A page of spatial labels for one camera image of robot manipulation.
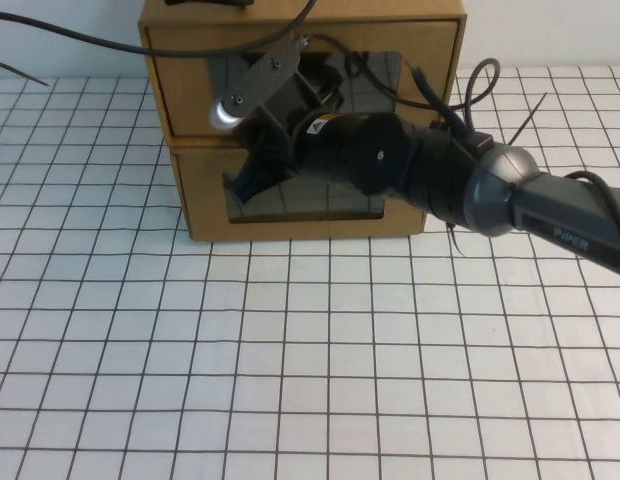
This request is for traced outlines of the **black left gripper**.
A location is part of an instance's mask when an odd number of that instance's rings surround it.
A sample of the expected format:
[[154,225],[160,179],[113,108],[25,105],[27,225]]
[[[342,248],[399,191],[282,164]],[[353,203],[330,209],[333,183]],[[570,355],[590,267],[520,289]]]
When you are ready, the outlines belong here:
[[210,4],[245,9],[253,5],[253,0],[165,0],[165,4],[169,6],[182,4]]

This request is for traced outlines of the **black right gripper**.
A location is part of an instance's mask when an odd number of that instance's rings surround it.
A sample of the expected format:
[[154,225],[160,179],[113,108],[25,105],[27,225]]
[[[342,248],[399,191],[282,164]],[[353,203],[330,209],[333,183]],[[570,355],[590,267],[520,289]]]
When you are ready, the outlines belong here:
[[246,203],[289,179],[309,176],[337,182],[347,177],[339,142],[349,132],[320,124],[344,103],[342,73],[327,60],[258,60],[222,97],[232,136],[247,151],[224,189]]

